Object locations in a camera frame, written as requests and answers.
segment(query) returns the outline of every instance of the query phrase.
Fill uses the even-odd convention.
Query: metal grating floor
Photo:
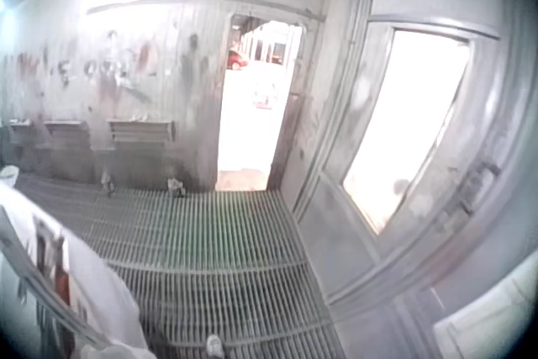
[[[293,219],[279,193],[167,193],[21,175],[17,188],[125,280],[159,358],[341,358]]]

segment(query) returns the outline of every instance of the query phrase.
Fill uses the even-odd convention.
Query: glass window panel
[[[396,31],[376,107],[344,188],[381,232],[450,119],[466,43]]]

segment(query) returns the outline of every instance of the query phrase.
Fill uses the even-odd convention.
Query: red car
[[[240,69],[243,69],[248,64],[249,64],[249,61],[246,59],[246,57],[244,57],[242,54],[240,54],[236,50],[228,51],[228,64],[227,64],[228,69],[232,69],[233,71],[238,71]]]

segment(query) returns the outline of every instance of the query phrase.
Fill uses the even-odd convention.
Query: shoe
[[[210,335],[206,342],[206,350],[209,357],[224,359],[224,349],[220,338],[216,335]]]

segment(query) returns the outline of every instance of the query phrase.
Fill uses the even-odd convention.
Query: open doorway
[[[266,189],[302,33],[278,21],[232,17],[217,191]]]

